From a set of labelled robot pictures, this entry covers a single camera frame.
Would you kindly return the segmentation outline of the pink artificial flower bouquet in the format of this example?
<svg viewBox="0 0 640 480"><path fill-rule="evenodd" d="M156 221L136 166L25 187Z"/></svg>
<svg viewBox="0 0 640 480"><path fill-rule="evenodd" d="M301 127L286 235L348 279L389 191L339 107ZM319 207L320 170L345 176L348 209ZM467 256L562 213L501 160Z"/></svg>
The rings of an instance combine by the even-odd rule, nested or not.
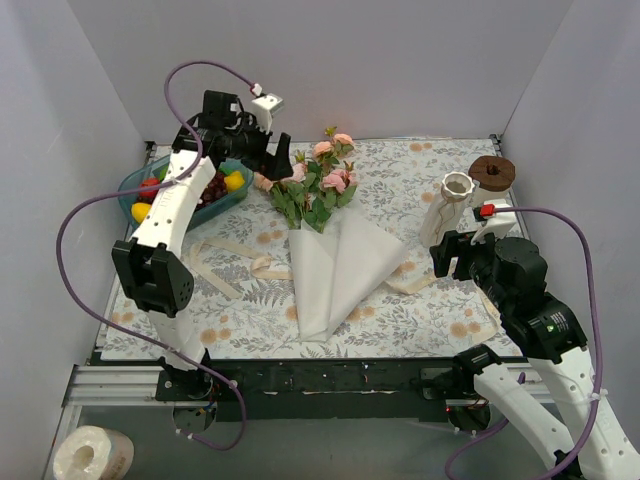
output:
<svg viewBox="0 0 640 480"><path fill-rule="evenodd" d="M336 126L326 128L325 136L310 155L295 153L292 176L273 181L254 175L256 187L270 196L291 229L308 225L323 232L334 210L347 206L356 193L354 164L346 160L355 149L354 140Z"/></svg>

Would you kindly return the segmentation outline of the white paper bouquet wrap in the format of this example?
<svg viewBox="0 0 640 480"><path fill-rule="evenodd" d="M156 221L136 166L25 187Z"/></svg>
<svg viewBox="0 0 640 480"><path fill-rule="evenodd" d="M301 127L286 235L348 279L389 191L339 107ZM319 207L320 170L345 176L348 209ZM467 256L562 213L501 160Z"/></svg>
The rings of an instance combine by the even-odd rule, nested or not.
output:
<svg viewBox="0 0 640 480"><path fill-rule="evenodd" d="M355 200L325 230L307 222L288 234L299 338L325 342L402 263L405 245L370 220Z"/></svg>

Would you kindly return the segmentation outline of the cream printed ribbon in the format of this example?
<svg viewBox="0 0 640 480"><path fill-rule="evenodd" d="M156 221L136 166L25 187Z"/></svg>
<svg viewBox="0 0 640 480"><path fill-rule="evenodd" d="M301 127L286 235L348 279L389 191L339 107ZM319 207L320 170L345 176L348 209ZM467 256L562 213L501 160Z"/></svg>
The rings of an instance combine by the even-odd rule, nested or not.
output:
<svg viewBox="0 0 640 480"><path fill-rule="evenodd" d="M213 254L214 250L223 250L229 253L233 258L222 257L222 267L212 267L208 262L207 255ZM241 267L246 270L245 274L235 275L236 268L234 264L235 258L243 258L245 263L251 260L249 266ZM218 289L223 295L229 299L239 299L242 293L234 287L235 284L246 281L249 275L261 280L278 280L293 281L294 275L290 270L272 270L271 262L273 258L269 255L262 254L255 249L251 249L245 245L232 242L219 237L209 237L203 241L194 244L189 250L188 255L184 257L189 268L196 272L200 277L204 278L213 287ZM385 280L385 285L396 293L403 295L416 295L422 289L436 283L433 273L418 278L413 283L399 284L391 280ZM499 331L499 314L495 306L489 301L487 296L476 287L477 295L482 301L486 314L491 319L491 326L480 326L477 329L467 328L467 334L471 336L474 343L481 343L494 337Z"/></svg>

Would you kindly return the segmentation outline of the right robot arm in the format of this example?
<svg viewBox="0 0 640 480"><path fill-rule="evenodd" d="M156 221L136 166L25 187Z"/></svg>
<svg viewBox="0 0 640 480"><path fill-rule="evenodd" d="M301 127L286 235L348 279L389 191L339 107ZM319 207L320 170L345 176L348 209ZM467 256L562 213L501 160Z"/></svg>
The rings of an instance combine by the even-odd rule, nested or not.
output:
<svg viewBox="0 0 640 480"><path fill-rule="evenodd" d="M546 290L547 263L517 237L450 231L430 249L437 276L473 281L497 309L502 328L546 385L554 417L487 345L455 356L452 383L481 395L530 442L557 479L636 479L639 454L596 387L586 336L572 310Z"/></svg>

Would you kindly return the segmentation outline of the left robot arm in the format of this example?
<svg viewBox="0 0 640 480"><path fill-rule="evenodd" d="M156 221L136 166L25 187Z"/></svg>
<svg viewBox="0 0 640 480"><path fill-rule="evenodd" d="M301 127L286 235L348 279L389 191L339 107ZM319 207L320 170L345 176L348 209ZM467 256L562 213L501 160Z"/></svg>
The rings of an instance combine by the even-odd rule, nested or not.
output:
<svg viewBox="0 0 640 480"><path fill-rule="evenodd" d="M275 152L267 150L273 118L283 108L274 94L259 93L245 110L238 96L208 90L199 114L182 126L172 144L165 179L150 212L128 241L118 241L112 258L125 295L146 312L166 351L168 365L182 370L178 387L193 400L213 386L211 373L198 366L202 344L186 307L194 278L180 259L191 217L217 168L236 159L269 180L292 175L291 138L281 134Z"/></svg>

